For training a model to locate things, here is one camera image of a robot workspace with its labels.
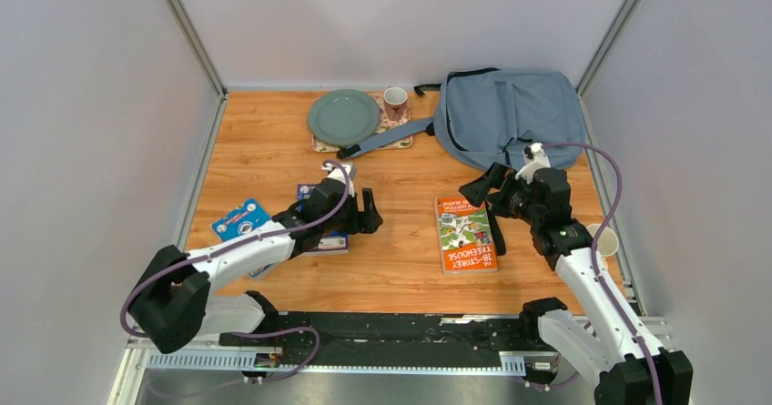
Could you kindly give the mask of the dark blue treehouse book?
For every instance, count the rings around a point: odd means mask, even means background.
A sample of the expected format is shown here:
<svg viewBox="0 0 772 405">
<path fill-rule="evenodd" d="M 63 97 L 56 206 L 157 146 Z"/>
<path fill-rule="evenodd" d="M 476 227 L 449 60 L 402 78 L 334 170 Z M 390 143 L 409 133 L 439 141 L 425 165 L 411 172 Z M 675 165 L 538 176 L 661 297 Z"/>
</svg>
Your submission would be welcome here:
<svg viewBox="0 0 772 405">
<path fill-rule="evenodd" d="M 297 199 L 309 198 L 315 184 L 298 184 Z M 348 254 L 350 252 L 349 236 L 339 231 L 333 231 L 322 237 L 317 247 L 304 253 L 304 256 Z"/>
</svg>

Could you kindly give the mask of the blue-grey backpack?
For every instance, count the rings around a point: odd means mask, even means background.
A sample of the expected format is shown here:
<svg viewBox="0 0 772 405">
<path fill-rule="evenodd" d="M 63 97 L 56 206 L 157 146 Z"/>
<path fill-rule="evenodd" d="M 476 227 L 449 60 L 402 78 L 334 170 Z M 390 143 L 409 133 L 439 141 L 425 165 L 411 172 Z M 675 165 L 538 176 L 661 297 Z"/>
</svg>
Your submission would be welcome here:
<svg viewBox="0 0 772 405">
<path fill-rule="evenodd" d="M 484 171 L 494 162 L 519 169 L 523 149 L 542 143 L 553 167 L 567 169 L 586 140 L 584 112 L 572 82 L 559 71 L 487 67 L 449 73 L 441 83 L 414 88 L 417 96 L 437 90 L 433 116 L 410 121 L 396 133 L 424 132 L 464 165 Z M 340 159 L 374 150 L 374 140 L 337 152 Z"/>
</svg>

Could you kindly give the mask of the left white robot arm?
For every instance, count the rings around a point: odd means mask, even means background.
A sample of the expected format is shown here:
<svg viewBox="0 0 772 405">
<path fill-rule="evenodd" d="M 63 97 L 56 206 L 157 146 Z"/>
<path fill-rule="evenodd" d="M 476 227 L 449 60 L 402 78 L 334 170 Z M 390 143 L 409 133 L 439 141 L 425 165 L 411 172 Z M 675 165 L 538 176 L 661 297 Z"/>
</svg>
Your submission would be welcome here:
<svg viewBox="0 0 772 405">
<path fill-rule="evenodd" d="M 382 225 L 371 189 L 324 178 L 251 232 L 215 246 L 157 251 L 120 309 L 122 328 L 149 339 L 164 354 L 202 335 L 244 333 L 258 346 L 278 334 L 278 321 L 250 298 L 229 301 L 217 292 L 251 271 L 268 270 L 317 247 L 331 232 L 373 234 Z"/>
</svg>

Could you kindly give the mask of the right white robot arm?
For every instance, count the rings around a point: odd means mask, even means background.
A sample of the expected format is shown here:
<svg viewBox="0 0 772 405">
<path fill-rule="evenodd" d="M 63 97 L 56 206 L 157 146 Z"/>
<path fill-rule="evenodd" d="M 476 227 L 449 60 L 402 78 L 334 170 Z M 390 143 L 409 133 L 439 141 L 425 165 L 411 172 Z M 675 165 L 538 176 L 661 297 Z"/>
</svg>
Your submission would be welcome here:
<svg viewBox="0 0 772 405">
<path fill-rule="evenodd" d="M 539 167 L 521 175 L 495 163 L 459 191 L 475 206 L 529 225 L 534 248 L 574 293 L 592 326 L 578 326 L 559 299 L 533 300 L 521 312 L 525 346 L 557 350 L 593 387 L 597 404 L 690 403 L 690 360 L 681 350 L 666 349 L 614 284 L 589 231 L 572 215 L 565 171 Z"/>
</svg>

